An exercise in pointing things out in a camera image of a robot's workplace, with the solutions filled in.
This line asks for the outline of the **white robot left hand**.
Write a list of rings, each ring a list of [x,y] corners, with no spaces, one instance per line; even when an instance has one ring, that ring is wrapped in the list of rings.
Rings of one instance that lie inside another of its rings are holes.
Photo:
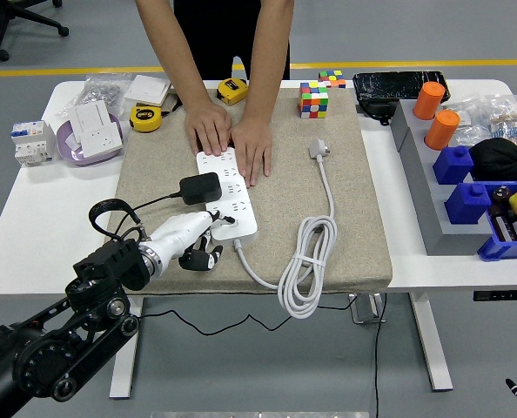
[[[220,211],[191,212],[169,218],[151,236],[138,245],[143,261],[152,279],[161,277],[171,260],[190,271],[210,271],[218,263],[223,252],[216,246],[208,253],[211,227],[221,220],[228,225],[236,223]]]

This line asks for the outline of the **person's left hand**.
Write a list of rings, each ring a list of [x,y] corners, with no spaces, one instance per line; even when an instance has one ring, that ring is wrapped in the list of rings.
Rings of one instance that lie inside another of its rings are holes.
[[[272,170],[272,131],[269,123],[259,117],[243,116],[231,129],[238,171],[246,187],[255,186],[262,172]]]

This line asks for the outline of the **person's right hand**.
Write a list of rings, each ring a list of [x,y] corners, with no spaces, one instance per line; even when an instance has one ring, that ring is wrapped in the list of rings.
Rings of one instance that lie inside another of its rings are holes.
[[[185,130],[194,155],[219,156],[228,145],[232,120],[227,111],[211,101],[185,104]]]

